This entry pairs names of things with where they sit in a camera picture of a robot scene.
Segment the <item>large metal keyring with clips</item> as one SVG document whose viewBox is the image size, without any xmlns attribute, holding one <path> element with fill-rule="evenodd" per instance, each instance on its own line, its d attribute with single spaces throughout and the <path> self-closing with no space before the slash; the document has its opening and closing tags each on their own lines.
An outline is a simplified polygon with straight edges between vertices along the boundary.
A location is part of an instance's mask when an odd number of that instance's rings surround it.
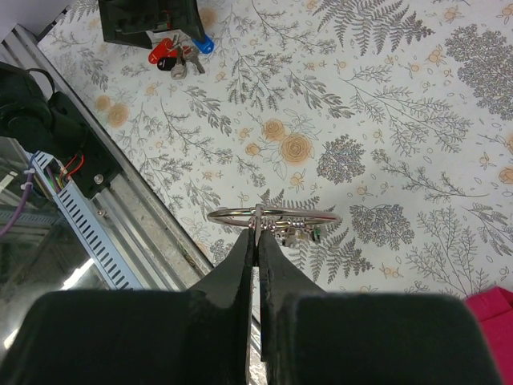
<svg viewBox="0 0 513 385">
<path fill-rule="evenodd" d="M 314 226 L 325 228 L 335 225 L 341 218 L 334 213 L 309 209 L 274 208 L 258 204 L 249 208 L 219 209 L 207 215 L 209 221 L 253 229 L 258 241 L 262 232 L 268 231 L 284 247 L 293 247 L 299 241 L 311 241 Z"/>
</svg>

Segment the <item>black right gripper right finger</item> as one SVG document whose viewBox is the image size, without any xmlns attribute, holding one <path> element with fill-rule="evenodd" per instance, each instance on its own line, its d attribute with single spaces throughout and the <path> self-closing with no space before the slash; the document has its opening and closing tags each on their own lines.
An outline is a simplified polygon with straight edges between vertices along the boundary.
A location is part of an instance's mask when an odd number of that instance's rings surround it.
<svg viewBox="0 0 513 385">
<path fill-rule="evenodd" d="M 260 235 L 262 359 L 271 384 L 499 384 L 475 317 L 441 294 L 326 292 Z"/>
</svg>

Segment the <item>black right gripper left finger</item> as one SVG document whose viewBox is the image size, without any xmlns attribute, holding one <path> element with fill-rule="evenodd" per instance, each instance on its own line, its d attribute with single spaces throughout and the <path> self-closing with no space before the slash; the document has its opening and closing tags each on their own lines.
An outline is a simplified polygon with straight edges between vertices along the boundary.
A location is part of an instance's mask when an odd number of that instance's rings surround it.
<svg viewBox="0 0 513 385">
<path fill-rule="evenodd" d="M 255 235 L 184 291 L 60 290 L 28 310 L 4 384 L 246 384 Z"/>
</svg>

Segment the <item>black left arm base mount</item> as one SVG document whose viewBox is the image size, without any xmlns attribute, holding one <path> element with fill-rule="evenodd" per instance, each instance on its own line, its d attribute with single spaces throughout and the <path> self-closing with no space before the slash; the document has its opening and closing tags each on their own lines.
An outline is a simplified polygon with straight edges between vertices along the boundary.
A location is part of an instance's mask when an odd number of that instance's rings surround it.
<svg viewBox="0 0 513 385">
<path fill-rule="evenodd" d="M 28 152 L 45 152 L 63 164 L 59 181 L 72 181 L 86 198 L 122 172 L 71 99 L 55 89 L 47 71 L 1 64 L 1 136 Z"/>
</svg>

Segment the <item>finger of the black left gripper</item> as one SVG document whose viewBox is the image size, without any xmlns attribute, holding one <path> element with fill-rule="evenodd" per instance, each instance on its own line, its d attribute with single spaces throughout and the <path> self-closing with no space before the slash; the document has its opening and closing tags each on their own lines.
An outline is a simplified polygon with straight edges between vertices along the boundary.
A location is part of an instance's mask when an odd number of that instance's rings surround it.
<svg viewBox="0 0 513 385">
<path fill-rule="evenodd" d="M 98 6 L 107 43 L 150 49 L 150 32 L 172 30 L 207 41 L 195 0 L 99 0 Z"/>
</svg>

